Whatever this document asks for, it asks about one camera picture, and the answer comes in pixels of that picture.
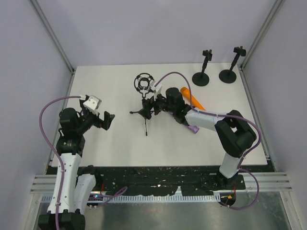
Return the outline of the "black tripod stand shock mount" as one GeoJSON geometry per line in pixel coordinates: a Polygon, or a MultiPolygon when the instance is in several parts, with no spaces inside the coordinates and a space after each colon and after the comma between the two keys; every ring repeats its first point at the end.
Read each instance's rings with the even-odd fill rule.
{"type": "Polygon", "coordinates": [[[142,109],[139,111],[130,111],[132,114],[140,114],[144,118],[145,124],[145,135],[148,136],[147,132],[147,123],[146,120],[151,118],[151,107],[150,107],[150,99],[146,98],[146,95],[150,92],[153,92],[150,89],[151,83],[154,82],[154,78],[149,73],[140,73],[134,79],[134,88],[135,90],[142,95],[142,109]]]}

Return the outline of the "orange microphone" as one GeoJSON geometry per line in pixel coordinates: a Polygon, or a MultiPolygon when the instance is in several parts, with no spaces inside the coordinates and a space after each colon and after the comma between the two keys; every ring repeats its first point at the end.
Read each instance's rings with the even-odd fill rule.
{"type": "Polygon", "coordinates": [[[198,109],[205,110],[205,108],[196,100],[196,98],[190,94],[190,91],[186,87],[180,89],[182,96],[187,99],[189,102],[192,102],[192,105],[198,109]]]}

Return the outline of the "black round-base mic stand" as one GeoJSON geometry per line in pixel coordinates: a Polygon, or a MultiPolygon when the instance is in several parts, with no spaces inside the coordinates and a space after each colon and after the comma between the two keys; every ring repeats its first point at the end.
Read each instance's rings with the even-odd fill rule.
{"type": "Polygon", "coordinates": [[[192,82],[196,86],[206,86],[208,85],[210,79],[209,76],[205,73],[208,62],[212,60],[212,50],[203,50],[202,55],[205,57],[202,65],[201,72],[197,72],[192,76],[192,82]]]}

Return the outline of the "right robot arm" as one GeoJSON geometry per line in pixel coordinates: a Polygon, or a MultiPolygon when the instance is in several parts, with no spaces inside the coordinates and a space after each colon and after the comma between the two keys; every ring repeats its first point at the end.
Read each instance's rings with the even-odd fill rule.
{"type": "Polygon", "coordinates": [[[225,150],[217,183],[223,189],[232,186],[244,153],[256,140],[256,133],[241,113],[232,110],[227,114],[211,115],[185,103],[179,89],[175,87],[167,89],[165,96],[158,94],[149,99],[143,98],[142,109],[138,114],[150,120],[152,114],[157,115],[161,111],[171,113],[182,125],[202,127],[217,133],[225,150]]]}

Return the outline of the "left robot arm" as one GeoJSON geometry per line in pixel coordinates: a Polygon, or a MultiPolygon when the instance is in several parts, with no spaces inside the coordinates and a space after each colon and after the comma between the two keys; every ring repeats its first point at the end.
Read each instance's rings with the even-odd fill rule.
{"type": "Polygon", "coordinates": [[[83,149],[84,133],[91,127],[108,130],[115,115],[104,112],[104,119],[99,113],[92,113],[86,108],[77,112],[66,108],[59,114],[61,128],[56,145],[58,169],[52,200],[47,213],[38,218],[42,230],[83,230],[85,228],[84,211],[91,191],[102,187],[102,178],[93,166],[78,174],[83,149]]]}

